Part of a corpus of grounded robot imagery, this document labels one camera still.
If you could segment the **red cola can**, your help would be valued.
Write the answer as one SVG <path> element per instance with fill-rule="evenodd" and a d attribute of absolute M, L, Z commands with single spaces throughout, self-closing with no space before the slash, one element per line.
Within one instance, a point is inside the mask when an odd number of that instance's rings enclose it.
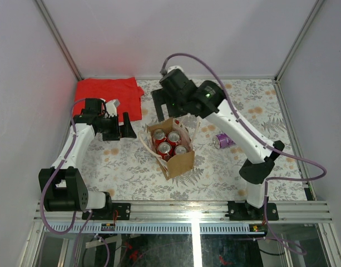
<path fill-rule="evenodd" d="M 165 131 L 161 128 L 156 129 L 153 132 L 152 140 L 155 148 L 157 148 L 162 142 L 166 142 L 167 137 Z"/>
<path fill-rule="evenodd" d="M 167 136 L 167 141 L 174 148 L 181 145 L 181 135 L 177 131 L 171 131 Z"/>
<path fill-rule="evenodd" d="M 177 145 L 174 148 L 174 155 L 183 155 L 188 153 L 188 149 L 184 145 Z"/>
<path fill-rule="evenodd" d="M 157 154 L 160 155 L 163 160 L 169 161 L 173 156 L 173 148 L 168 142 L 162 142 L 157 147 Z"/>

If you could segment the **red cola can front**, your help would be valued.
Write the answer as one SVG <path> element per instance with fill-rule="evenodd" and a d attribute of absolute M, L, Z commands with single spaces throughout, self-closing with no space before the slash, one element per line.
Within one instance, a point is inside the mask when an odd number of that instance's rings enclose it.
<path fill-rule="evenodd" d="M 168 142 L 162 142 L 157 147 L 157 154 L 160 155 L 163 160 L 169 161 L 173 156 L 173 148 Z"/>

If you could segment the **watermelon canvas tote bag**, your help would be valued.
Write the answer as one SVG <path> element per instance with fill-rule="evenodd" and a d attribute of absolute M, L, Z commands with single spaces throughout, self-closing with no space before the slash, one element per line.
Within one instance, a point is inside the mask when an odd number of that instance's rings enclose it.
<path fill-rule="evenodd" d="M 194 134 L 191 136 L 182 123 L 182 119 L 168 118 L 160 124 L 146 126 L 146 131 L 138 132 L 140 142 L 146 151 L 156 159 L 166 180 L 173 179 L 193 169 L 195 160 L 194 141 L 199 126 L 200 120 L 197 119 Z M 163 130 L 166 136 L 171 131 L 177 131 L 181 137 L 180 145 L 185 146 L 187 152 L 171 156 L 168 160 L 163 159 L 156 148 L 154 139 L 156 130 Z"/>

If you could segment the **purple soda can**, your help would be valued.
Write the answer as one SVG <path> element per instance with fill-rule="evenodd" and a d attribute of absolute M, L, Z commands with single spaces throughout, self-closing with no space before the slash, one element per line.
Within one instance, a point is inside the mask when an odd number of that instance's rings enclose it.
<path fill-rule="evenodd" d="M 225 133 L 220 133 L 212 138 L 216 149 L 224 149 L 235 145 L 235 142 Z"/>

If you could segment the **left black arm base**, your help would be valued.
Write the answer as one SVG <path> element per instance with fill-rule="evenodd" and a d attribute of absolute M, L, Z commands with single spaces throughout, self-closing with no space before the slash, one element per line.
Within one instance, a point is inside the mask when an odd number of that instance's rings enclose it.
<path fill-rule="evenodd" d="M 128 221 L 131 215 L 131 204 L 126 202 L 113 203 L 111 207 L 96 209 L 92 212 L 91 220 Z"/>

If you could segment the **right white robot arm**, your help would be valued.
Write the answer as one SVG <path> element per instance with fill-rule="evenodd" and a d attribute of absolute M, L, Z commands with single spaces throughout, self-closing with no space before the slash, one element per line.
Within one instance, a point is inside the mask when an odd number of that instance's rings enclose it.
<path fill-rule="evenodd" d="M 182 70 L 174 69 L 162 76 L 160 85 L 160 89 L 151 93 L 159 120 L 164 119 L 162 105 L 166 105 L 171 117 L 187 114 L 201 117 L 245 152 L 247 159 L 239 170 L 246 181 L 245 210 L 249 218 L 261 218 L 266 212 L 264 180 L 274 168 L 284 143 L 266 138 L 241 114 L 232 111 L 224 91 L 213 81 L 206 80 L 197 86 Z"/>

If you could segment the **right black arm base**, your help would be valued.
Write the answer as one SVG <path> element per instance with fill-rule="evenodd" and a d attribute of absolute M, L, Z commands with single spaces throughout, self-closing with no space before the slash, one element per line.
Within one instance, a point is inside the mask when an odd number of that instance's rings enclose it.
<path fill-rule="evenodd" d="M 278 221 L 278 209 L 275 203 L 267 203 L 266 207 L 260 208 L 251 206 L 247 201 L 228 201 L 228 214 L 232 221 L 263 221 L 265 220 L 264 212 L 269 221 Z"/>

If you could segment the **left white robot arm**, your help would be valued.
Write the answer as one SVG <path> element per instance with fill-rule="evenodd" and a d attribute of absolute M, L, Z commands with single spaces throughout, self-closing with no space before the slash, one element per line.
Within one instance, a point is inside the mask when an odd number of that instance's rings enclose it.
<path fill-rule="evenodd" d="M 103 141 L 136 138 L 128 113 L 119 121 L 119 100 L 84 98 L 81 112 L 71 116 L 70 133 L 64 147 L 48 169 L 38 175 L 42 191 L 41 204 L 46 211 L 94 210 L 101 219 L 109 219 L 114 212 L 111 196 L 107 192 L 87 189 L 81 175 L 83 159 L 97 134 Z"/>

